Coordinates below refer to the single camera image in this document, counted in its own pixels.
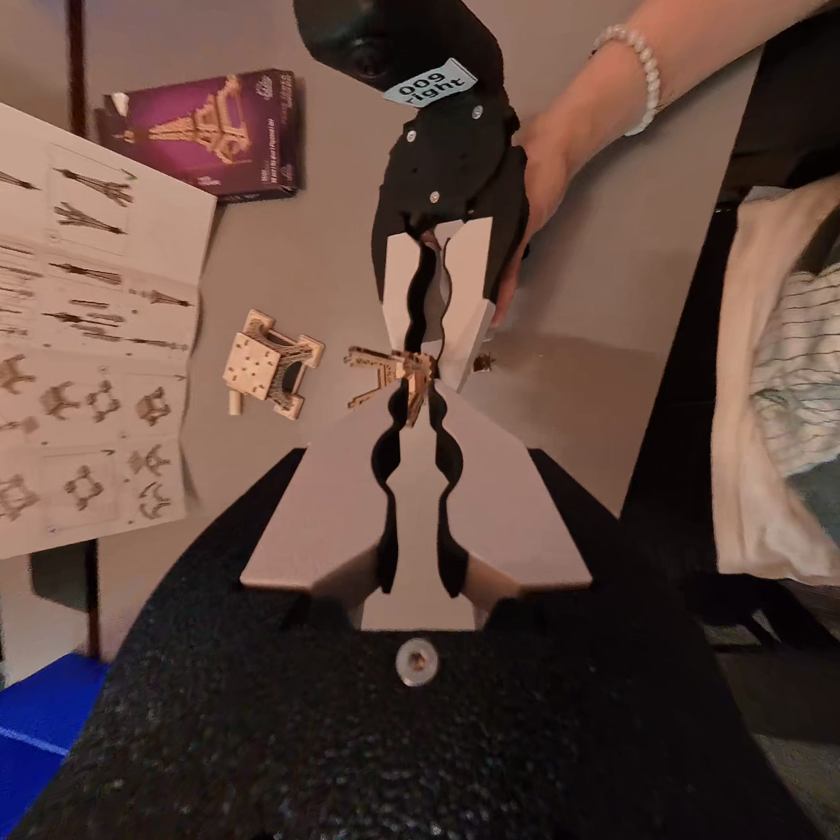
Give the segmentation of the person's printed striped shirt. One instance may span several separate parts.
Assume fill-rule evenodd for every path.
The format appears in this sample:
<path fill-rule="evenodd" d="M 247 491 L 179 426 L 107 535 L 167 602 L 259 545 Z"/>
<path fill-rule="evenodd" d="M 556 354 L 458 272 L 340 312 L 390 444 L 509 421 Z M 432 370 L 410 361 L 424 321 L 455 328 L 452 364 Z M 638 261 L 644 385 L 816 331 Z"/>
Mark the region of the person's printed striped shirt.
<path fill-rule="evenodd" d="M 752 407 L 783 478 L 839 453 L 839 264 L 783 281 L 756 351 Z"/>

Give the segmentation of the blue panel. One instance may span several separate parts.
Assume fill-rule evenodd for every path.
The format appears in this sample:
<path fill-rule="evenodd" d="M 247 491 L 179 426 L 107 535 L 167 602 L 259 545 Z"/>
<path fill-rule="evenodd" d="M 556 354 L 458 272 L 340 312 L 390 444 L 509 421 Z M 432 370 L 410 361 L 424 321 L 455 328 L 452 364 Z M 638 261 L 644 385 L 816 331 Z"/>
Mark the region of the blue panel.
<path fill-rule="evenodd" d="M 1 692 L 1 838 L 56 775 L 84 728 L 109 667 L 68 654 Z"/>

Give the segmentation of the person's cream jacket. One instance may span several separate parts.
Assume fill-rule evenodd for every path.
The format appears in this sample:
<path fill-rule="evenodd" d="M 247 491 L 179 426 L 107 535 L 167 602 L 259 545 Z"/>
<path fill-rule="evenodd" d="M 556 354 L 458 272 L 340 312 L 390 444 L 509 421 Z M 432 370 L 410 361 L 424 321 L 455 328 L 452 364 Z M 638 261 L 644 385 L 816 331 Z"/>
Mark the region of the person's cream jacket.
<path fill-rule="evenodd" d="M 710 457 L 723 574 L 838 586 L 838 457 L 783 478 L 750 396 L 756 351 L 783 281 L 838 262 L 839 176 L 755 187 L 738 209 L 723 280 Z"/>

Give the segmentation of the wooden tower base model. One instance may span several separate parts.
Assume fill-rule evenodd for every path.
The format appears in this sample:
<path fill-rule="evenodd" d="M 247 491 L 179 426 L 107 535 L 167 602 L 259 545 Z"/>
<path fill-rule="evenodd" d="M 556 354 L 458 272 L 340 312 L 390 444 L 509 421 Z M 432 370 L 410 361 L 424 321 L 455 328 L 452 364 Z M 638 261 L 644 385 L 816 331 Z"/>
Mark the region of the wooden tower base model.
<path fill-rule="evenodd" d="M 299 394 L 304 375 L 319 367 L 324 350 L 324 343 L 305 334 L 291 338 L 276 331 L 273 318 L 251 310 L 225 364 L 227 391 L 271 402 L 277 414 L 295 421 L 305 402 Z"/>

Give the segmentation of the grey desk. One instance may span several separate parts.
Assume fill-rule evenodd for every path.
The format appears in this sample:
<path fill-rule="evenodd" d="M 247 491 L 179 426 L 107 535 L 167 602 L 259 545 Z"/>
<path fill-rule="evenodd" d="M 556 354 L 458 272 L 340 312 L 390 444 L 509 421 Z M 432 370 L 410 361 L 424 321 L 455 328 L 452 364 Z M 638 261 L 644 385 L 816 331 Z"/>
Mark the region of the grey desk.
<path fill-rule="evenodd" d="M 523 125 L 576 75 L 604 27 L 636 2 L 468 2 L 497 37 Z M 389 150 L 412 111 L 314 62 L 291 2 L 84 2 L 87 93 L 156 88 L 232 71 L 291 70 L 300 80 L 304 188 L 278 201 L 223 206 L 201 292 L 182 429 L 188 518 L 99 543 L 100 658 L 118 652 L 173 563 L 207 524 L 290 449 L 346 412 L 371 374 L 343 364 L 350 345 L 386 350 L 371 269 L 371 226 Z M 66 2 L 2 2 L 2 102 L 65 128 L 59 97 Z M 616 143 L 573 184 L 568 206 L 533 242 L 492 373 L 464 395 L 559 462 L 620 513 L 679 315 L 759 63 L 744 57 L 646 132 Z M 250 309 L 325 343 L 290 422 L 248 400 L 228 414 L 223 365 Z M 391 595 L 364 608 L 370 628 L 473 629 L 464 598 L 438 579 L 433 516 L 444 477 L 427 412 L 392 476 L 400 561 Z M 32 591 L 29 560 L 2 560 L 7 681 L 86 646 L 87 617 Z"/>

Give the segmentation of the purple puzzle box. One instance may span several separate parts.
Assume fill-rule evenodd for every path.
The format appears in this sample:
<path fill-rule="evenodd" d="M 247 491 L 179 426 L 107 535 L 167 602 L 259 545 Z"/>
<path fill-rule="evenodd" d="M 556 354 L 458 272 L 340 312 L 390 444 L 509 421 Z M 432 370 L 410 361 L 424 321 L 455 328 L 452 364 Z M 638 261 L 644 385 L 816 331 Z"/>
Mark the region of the purple puzzle box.
<path fill-rule="evenodd" d="M 221 204 L 287 198 L 301 186 L 298 79 L 291 71 L 114 92 L 94 114 L 103 147 Z"/>

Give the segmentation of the paper instruction sheet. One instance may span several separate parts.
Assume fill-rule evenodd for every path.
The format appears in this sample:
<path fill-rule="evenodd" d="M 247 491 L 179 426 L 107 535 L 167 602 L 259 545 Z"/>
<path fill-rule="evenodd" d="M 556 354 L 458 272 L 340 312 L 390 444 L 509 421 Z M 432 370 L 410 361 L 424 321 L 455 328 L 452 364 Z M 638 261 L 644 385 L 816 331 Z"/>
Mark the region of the paper instruction sheet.
<path fill-rule="evenodd" d="M 216 199 L 1 106 L 1 554 L 184 518 Z"/>

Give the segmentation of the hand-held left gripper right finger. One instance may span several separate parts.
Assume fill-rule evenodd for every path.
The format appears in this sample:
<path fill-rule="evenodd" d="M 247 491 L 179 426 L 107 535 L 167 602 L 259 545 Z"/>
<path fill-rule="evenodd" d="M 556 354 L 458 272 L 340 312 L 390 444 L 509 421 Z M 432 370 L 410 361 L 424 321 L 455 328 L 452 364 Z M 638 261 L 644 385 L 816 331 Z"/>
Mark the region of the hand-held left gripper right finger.
<path fill-rule="evenodd" d="M 580 550 L 526 446 L 442 380 L 427 391 L 438 502 L 437 567 L 481 629 L 500 601 L 588 589 Z"/>

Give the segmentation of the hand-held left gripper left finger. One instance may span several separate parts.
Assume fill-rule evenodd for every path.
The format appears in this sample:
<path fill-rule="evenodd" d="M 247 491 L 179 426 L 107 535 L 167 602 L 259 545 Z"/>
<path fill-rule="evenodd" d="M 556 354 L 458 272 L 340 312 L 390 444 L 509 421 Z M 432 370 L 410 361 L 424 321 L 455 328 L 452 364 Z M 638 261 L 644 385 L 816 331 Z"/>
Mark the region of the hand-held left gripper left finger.
<path fill-rule="evenodd" d="M 331 600 L 361 625 L 364 602 L 391 591 L 396 499 L 408 386 L 395 380 L 316 436 L 262 532 L 243 586 Z"/>

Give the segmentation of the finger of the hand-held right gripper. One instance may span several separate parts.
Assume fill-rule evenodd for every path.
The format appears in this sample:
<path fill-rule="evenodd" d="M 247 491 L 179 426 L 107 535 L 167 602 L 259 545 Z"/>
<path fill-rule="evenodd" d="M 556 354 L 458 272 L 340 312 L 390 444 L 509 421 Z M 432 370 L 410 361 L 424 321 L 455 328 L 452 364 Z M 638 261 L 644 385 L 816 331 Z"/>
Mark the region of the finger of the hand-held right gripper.
<path fill-rule="evenodd" d="M 480 217 L 440 224 L 434 231 L 438 287 L 444 303 L 437 373 L 456 393 L 473 371 L 496 310 L 485 291 L 492 227 L 492 217 Z"/>
<path fill-rule="evenodd" d="M 408 233 L 387 239 L 382 310 L 393 350 L 420 351 L 426 332 L 425 300 L 436 269 L 435 248 Z"/>

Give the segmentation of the person's right hand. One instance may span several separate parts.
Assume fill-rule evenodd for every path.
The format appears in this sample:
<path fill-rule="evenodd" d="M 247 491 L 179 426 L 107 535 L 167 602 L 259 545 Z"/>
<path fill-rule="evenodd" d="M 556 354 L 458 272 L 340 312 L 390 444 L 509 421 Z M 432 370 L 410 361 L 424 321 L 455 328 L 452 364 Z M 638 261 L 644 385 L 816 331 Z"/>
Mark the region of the person's right hand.
<path fill-rule="evenodd" d="M 575 174 L 635 128 L 646 103 L 645 75 L 635 53 L 612 41 L 520 132 L 518 141 L 527 156 L 524 183 L 529 216 L 522 242 L 500 283 L 493 329 L 507 315 L 531 239 L 555 215 Z"/>

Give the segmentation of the person's right forearm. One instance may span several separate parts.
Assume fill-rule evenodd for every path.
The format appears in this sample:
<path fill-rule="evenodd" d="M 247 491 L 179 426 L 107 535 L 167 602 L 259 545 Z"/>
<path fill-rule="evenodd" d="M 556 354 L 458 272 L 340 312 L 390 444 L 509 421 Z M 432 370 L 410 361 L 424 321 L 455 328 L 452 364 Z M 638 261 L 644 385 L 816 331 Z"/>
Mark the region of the person's right forearm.
<path fill-rule="evenodd" d="M 819 14 L 825 1 L 646 1 L 624 23 L 641 60 L 640 92 L 629 93 L 621 135 L 641 133 L 656 114 L 705 79 L 787 28 Z"/>

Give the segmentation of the wooden tower section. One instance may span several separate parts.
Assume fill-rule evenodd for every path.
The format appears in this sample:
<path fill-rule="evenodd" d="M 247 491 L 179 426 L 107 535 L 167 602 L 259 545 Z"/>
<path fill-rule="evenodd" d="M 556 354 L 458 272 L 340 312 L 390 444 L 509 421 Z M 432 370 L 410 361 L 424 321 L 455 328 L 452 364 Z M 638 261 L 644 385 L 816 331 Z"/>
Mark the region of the wooden tower section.
<path fill-rule="evenodd" d="M 351 346 L 343 362 L 353 368 L 372 368 L 377 376 L 377 386 L 373 390 L 359 394 L 348 402 L 350 410 L 362 406 L 394 381 L 405 380 L 408 383 L 405 425 L 414 427 L 428 387 L 438 377 L 438 364 L 434 357 L 426 353 L 399 350 L 381 353 Z"/>

